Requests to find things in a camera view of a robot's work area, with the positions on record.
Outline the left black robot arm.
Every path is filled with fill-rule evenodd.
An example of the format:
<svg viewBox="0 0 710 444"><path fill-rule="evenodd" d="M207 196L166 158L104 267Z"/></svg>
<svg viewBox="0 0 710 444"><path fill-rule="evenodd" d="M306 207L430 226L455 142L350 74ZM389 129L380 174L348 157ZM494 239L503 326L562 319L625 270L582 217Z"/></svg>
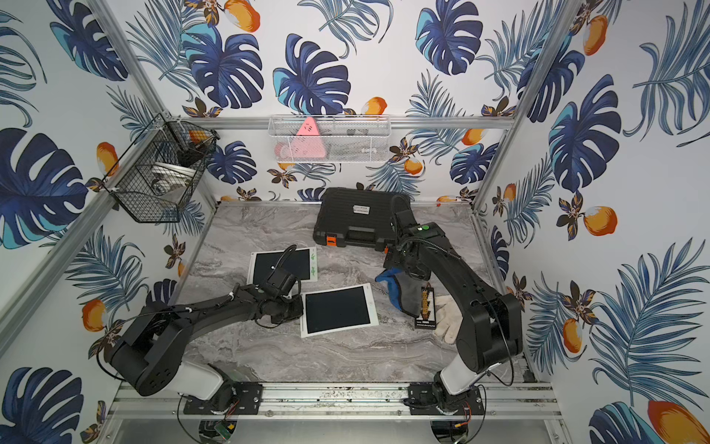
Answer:
<svg viewBox="0 0 710 444"><path fill-rule="evenodd" d="M170 390L227 413L238 402L239 383L224 371L184 358L197 338L229 325L253 322L275 329L303 315L301 279L285 268L297 251L288 246L265 279L237 286L225 296L192 303L146 303L128 329L104 351L105 362L142 397Z"/></svg>

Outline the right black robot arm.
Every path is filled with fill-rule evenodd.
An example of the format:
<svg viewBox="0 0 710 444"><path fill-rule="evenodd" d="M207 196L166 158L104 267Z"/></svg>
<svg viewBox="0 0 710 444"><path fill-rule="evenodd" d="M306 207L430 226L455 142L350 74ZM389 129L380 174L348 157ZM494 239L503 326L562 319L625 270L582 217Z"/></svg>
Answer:
<svg viewBox="0 0 710 444"><path fill-rule="evenodd" d="M394 195L390 209L394 243L386 252L383 272L375 278L388 286L390 303L416 318L425 284L435 277L452 298L454 313L461 316L454 338L456 357L436 373L427 401L406 403L413 409L453 414L476 382L523 351L521 305L513 294L502 294L481 279L436 223L418 223L408 198Z"/></svg>

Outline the blue grey microfibre cloth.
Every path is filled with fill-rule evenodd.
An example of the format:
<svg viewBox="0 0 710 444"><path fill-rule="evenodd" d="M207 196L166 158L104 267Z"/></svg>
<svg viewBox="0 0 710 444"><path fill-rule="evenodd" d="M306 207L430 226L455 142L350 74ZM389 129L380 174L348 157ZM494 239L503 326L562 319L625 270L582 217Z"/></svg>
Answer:
<svg viewBox="0 0 710 444"><path fill-rule="evenodd" d="M401 313L413 318L421 314L424 281L411 277L398 268L383 271L375 281L388 287L390 303Z"/></svg>

